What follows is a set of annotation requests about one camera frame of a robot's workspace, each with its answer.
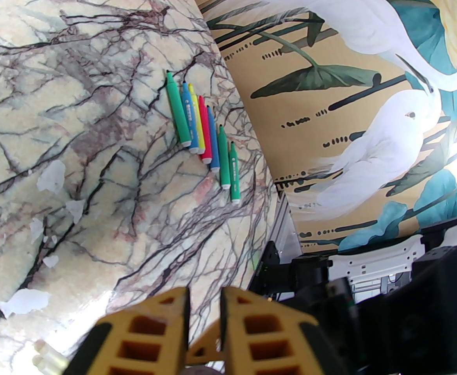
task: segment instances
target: painted mural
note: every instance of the painted mural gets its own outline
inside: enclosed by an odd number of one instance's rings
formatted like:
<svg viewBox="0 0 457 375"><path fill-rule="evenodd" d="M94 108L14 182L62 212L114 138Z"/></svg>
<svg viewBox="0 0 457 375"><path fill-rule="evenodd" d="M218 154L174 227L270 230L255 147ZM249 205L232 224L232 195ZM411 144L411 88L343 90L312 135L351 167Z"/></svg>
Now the painted mural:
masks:
<svg viewBox="0 0 457 375"><path fill-rule="evenodd" d="M304 250L457 216L457 0L196 1Z"/></svg>

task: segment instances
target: marker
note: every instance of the marker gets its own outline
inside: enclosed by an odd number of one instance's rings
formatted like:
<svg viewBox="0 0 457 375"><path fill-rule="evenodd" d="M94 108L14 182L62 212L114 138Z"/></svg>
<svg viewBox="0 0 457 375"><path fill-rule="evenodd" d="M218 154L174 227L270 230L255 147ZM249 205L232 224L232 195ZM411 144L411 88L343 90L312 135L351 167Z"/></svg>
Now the marker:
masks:
<svg viewBox="0 0 457 375"><path fill-rule="evenodd" d="M187 116L187 124L189 125L189 131L191 132L192 143L189 147L189 151L193 154L197 154L197 152L199 151L199 140L196 129L196 116L194 114L192 96L189 92L187 82L185 81L182 87L182 103L184 104L185 114Z"/></svg>
<svg viewBox="0 0 457 375"><path fill-rule="evenodd" d="M198 154L202 154L205 152L206 145L204 141L204 134L202 133L202 124L200 120L200 113L199 113L199 104L197 95L194 93L194 87L192 84L189 84L189 93L191 94L192 103L194 107L194 114L196 116L196 131L198 133L198 141L199 141L199 151Z"/></svg>
<svg viewBox="0 0 457 375"><path fill-rule="evenodd" d="M239 166L234 142L230 143L228 159L230 161L230 199L232 203L239 204L241 202L241 190L239 189Z"/></svg>
<svg viewBox="0 0 457 375"><path fill-rule="evenodd" d="M222 125L218 132L218 153L220 154L220 184L222 189L227 190L230 189L229 149Z"/></svg>
<svg viewBox="0 0 457 375"><path fill-rule="evenodd" d="M216 125L214 124L214 115L210 106L207 106L207 119L209 121L209 141L211 142L212 156L209 169L217 173L220 171L220 156L218 155L218 141L216 140Z"/></svg>
<svg viewBox="0 0 457 375"><path fill-rule="evenodd" d="M168 98L171 105L171 113L173 114L173 120L177 127L178 137L183 147L189 147L192 139L189 132L189 126L185 118L185 111L182 105L182 99L180 98L180 92L178 86L173 80L173 75L170 71L166 71L166 91L168 92Z"/></svg>
<svg viewBox="0 0 457 375"><path fill-rule="evenodd" d="M204 104L204 97L199 96L199 113L201 122L201 132L206 135L205 140L205 152L200 155L204 164L211 163L213 155L211 152L211 141L209 140L209 119L207 119L207 108Z"/></svg>

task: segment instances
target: red marker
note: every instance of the red marker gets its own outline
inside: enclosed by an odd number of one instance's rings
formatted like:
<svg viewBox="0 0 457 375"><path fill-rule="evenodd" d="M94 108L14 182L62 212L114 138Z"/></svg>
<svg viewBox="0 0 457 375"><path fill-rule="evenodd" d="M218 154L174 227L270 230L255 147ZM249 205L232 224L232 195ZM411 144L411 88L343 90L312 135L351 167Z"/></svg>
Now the red marker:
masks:
<svg viewBox="0 0 457 375"><path fill-rule="evenodd" d="M209 138L209 120L207 119L207 108L204 104L204 98L199 96L199 114L200 114L200 123L202 125L202 134L204 135L204 144L206 150L200 155L202 162L204 164L211 163L213 155L211 152L211 140Z"/></svg>

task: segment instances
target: tan background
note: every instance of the tan background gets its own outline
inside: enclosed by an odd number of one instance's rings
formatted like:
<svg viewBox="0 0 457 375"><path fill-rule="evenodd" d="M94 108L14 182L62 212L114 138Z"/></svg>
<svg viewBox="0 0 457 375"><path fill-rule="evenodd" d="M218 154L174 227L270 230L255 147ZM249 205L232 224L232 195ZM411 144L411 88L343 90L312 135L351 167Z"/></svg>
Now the tan background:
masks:
<svg viewBox="0 0 457 375"><path fill-rule="evenodd" d="M206 2L206 0L196 1L201 8ZM264 18L264 16L248 18L247 14L243 14L239 17L229 18L222 21L222 23L246 25L261 18ZM278 29L292 25L296 25L296 23L279 25L266 30L266 32L275 32ZM328 26L324 24L322 31L326 29L328 29ZM214 30L212 34L216 39L227 32L230 31ZM303 28L280 37L289 42L296 42L298 39L306 37L306 35L307 30ZM246 111L250 115L276 182L279 182L282 177L293 178L302 171L307 171L312 167L315 157L330 157L341 154L348 143L340 142L336 145L330 145L328 148L324 148L323 143L330 142L332 138L349 136L352 132L366 130L377 111L391 95L403 89L410 89L409 83L404 81L345 105L340 109L329 111L320 117L317 117L316 113L321 109L327 110L330 104L367 88L360 86L334 87L325 91L297 91L252 99L250 98L251 93L260 87L295 70L310 66L309 62L296 52L279 55L278 49L282 48L282 45L276 41L270 40L259 45L252 45L251 42L258 38L260 36L255 35L238 45L224 49L223 46L236 39L234 38L219 43L218 46L241 94ZM303 50L318 64L342 64L376 70L381 73L382 82L403 75L400 68L377 56L361 55L348 49L339 35L318 41L311 48L305 47ZM270 55L271 57L264 59L263 56L265 55ZM282 128L281 126L288 121L296 121L304 117L309 117L311 120L294 127L286 126ZM425 136L434 134L438 127L444 128L446 124L439 124ZM431 150L427 150L420 153L418 160L430 152ZM295 217L296 230L299 234L302 234L300 238L303 250L307 252L336 248L336 245L317 245L307 240L329 240L347 236L353 231L333 231L337 227L376 220L382 211L382 207L389 200L396 200L407 204L409 209L412 208L428 179L391 198L385 197L389 189L382 189L354 212L334 220L301 222ZM297 186L299 185L294 184L284 189L292 191ZM410 218L400 224L400 235L411 234L418 228L419 225L416 218ZM324 230L330 230L330 232L325 236L319 236L318 232L321 231L322 233ZM311 236L304 235L308 232L311 232Z"/></svg>

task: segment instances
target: marble pattern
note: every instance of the marble pattern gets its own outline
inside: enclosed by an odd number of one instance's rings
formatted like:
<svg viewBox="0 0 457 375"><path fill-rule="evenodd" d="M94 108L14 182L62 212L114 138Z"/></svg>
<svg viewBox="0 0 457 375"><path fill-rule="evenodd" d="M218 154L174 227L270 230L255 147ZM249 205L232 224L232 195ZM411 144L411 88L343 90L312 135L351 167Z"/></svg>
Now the marble pattern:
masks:
<svg viewBox="0 0 457 375"><path fill-rule="evenodd" d="M236 143L240 205L177 144L165 69L209 96ZM64 187L40 191L55 161ZM36 373L36 339L69 354L100 316L174 286L191 287L194 338L220 287L248 284L276 199L194 0L0 0L0 301L51 294L41 311L0 311L0 375Z"/></svg>

